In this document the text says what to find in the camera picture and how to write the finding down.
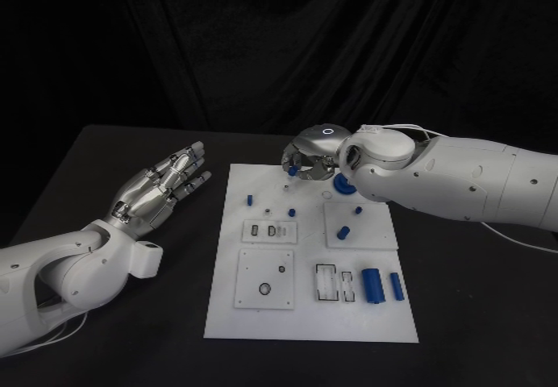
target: small blue part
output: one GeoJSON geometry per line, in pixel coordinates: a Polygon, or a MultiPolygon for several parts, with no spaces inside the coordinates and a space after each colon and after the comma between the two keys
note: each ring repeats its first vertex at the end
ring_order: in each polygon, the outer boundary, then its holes
{"type": "Polygon", "coordinates": [[[355,185],[349,184],[349,181],[346,180],[343,173],[338,173],[333,179],[333,187],[338,190],[338,192],[343,195],[351,195],[358,191],[358,188],[355,187],[355,185]]]}
{"type": "Polygon", "coordinates": [[[297,175],[297,172],[299,172],[299,167],[296,165],[293,165],[290,168],[289,168],[289,176],[296,176],[297,175]]]}
{"type": "Polygon", "coordinates": [[[394,293],[395,293],[395,299],[398,301],[404,301],[404,290],[401,289],[401,282],[400,282],[400,275],[398,273],[391,273],[390,278],[393,279],[393,285],[394,285],[394,293]]]}
{"type": "Polygon", "coordinates": [[[387,301],[384,288],[381,287],[381,271],[377,268],[364,270],[364,291],[369,304],[380,304],[387,301]]]}
{"type": "Polygon", "coordinates": [[[349,232],[351,232],[351,228],[349,228],[348,226],[343,226],[343,227],[341,228],[339,233],[338,233],[338,238],[339,238],[341,240],[343,240],[343,239],[346,238],[346,236],[349,235],[349,232]]]}

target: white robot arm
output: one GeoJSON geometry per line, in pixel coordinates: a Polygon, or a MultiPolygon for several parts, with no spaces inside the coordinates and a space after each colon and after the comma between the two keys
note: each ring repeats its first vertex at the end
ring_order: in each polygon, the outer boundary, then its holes
{"type": "Polygon", "coordinates": [[[316,125],[286,149],[284,170],[294,167],[300,178],[323,180],[338,164],[372,201],[395,201],[455,220],[558,231],[558,156],[482,139],[439,136],[416,142],[394,130],[417,128],[364,125],[351,134],[336,125],[316,125]],[[307,171],[299,170],[303,154],[316,162],[307,171]]]}
{"type": "Polygon", "coordinates": [[[195,143],[143,169],[120,189],[106,219],[83,231],[0,250],[0,357],[103,306],[129,274],[156,276],[163,249],[139,239],[211,177],[205,172],[189,181],[204,153],[204,144],[195,143]],[[57,305],[38,307],[36,276],[62,297],[57,305]]]}

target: black curtain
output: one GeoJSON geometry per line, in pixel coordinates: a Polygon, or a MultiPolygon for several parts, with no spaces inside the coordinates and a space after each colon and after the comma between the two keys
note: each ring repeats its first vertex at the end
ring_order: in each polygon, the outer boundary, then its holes
{"type": "Polygon", "coordinates": [[[3,165],[33,171],[5,219],[90,123],[416,123],[557,152],[557,15],[544,0],[2,2],[3,165]]]}

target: black tablecloth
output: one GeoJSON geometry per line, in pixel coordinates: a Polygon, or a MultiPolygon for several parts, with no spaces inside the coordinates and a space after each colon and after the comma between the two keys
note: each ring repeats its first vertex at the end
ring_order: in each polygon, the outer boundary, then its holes
{"type": "MultiPolygon", "coordinates": [[[[394,203],[421,343],[204,339],[230,164],[277,164],[286,136],[87,127],[13,243],[103,218],[132,175],[198,140],[214,177],[146,237],[159,275],[130,278],[70,339],[0,360],[0,385],[558,385],[558,255],[394,203]]],[[[547,231],[496,227],[557,248],[547,231]]]]}

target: white cable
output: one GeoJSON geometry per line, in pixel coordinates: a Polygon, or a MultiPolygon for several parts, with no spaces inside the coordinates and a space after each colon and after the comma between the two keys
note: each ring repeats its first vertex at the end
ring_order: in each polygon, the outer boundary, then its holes
{"type": "Polygon", "coordinates": [[[84,314],[84,319],[81,320],[80,326],[78,326],[78,327],[74,329],[74,331],[72,331],[71,333],[68,333],[64,337],[61,337],[59,339],[54,340],[54,339],[61,335],[61,333],[64,332],[65,324],[64,324],[64,329],[61,330],[61,332],[58,332],[57,336],[52,337],[48,341],[45,341],[45,342],[41,343],[41,344],[31,345],[29,347],[23,347],[23,348],[21,348],[21,349],[16,349],[16,350],[12,351],[8,355],[0,356],[0,359],[2,359],[3,357],[9,357],[9,356],[13,356],[13,355],[19,355],[19,354],[23,353],[23,352],[29,352],[29,351],[32,351],[33,349],[38,349],[38,348],[44,347],[45,345],[51,345],[51,344],[58,343],[59,341],[65,340],[68,337],[72,336],[74,333],[78,332],[78,330],[80,330],[81,327],[84,326],[85,321],[87,321],[87,314],[88,314],[88,312],[85,312],[85,314],[84,314]]]}
{"type": "MultiPolygon", "coordinates": [[[[446,135],[443,135],[442,133],[437,133],[436,131],[430,131],[429,129],[424,129],[423,127],[420,127],[418,125],[414,125],[413,123],[398,123],[395,125],[381,125],[381,127],[385,127],[385,128],[393,128],[393,129],[413,129],[416,131],[424,131],[424,133],[433,133],[434,135],[440,135],[442,137],[447,137],[446,135]]],[[[524,243],[524,242],[519,242],[518,240],[515,240],[514,238],[511,238],[509,236],[505,236],[498,230],[495,230],[485,222],[482,222],[482,224],[502,237],[502,238],[506,238],[511,242],[517,243],[517,244],[521,244],[522,246],[525,246],[527,248],[535,248],[537,250],[541,250],[544,252],[553,252],[554,254],[558,254],[558,250],[553,250],[551,248],[541,248],[538,246],[534,246],[532,244],[528,244],[528,243],[524,243]]]]}
{"type": "Polygon", "coordinates": [[[541,248],[540,246],[534,246],[532,244],[519,242],[518,240],[512,239],[509,236],[505,236],[498,230],[495,230],[485,222],[480,222],[483,226],[486,226],[502,238],[506,238],[509,241],[512,241],[517,244],[521,244],[522,246],[527,246],[528,248],[535,248],[537,250],[542,250],[544,252],[553,252],[554,254],[558,254],[558,250],[553,250],[551,248],[541,248]]]}

